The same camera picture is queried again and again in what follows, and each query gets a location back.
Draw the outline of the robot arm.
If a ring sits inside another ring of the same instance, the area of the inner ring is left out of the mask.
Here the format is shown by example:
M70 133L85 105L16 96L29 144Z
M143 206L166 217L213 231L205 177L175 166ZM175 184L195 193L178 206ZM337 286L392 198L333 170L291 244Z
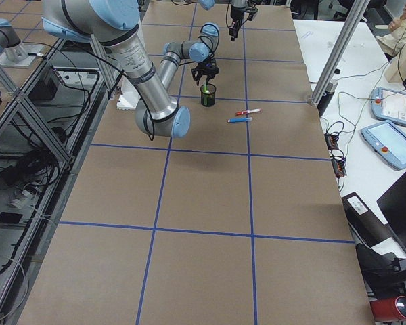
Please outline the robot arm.
M137 31L137 1L44 1L43 28L49 34L110 49L141 99L135 122L147 135L180 138L190 126L189 109L179 106L156 73Z
M253 20L258 8L252 1L231 1L227 13L231 22L227 24L229 37L235 41L245 22ZM216 87L210 83L219 73L215 53L219 47L220 31L218 25L207 22L200 28L196 40L170 42L164 46L163 58L158 75L162 84L168 88L180 65L194 63L191 69L192 79L200 88L200 99L207 106L209 100L215 99Z

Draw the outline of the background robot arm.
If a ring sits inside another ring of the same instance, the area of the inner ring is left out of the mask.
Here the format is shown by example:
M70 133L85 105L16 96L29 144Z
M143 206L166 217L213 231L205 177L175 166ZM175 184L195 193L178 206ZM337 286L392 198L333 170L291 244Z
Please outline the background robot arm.
M0 65L7 68L28 68L44 46L25 43L11 23L0 18Z

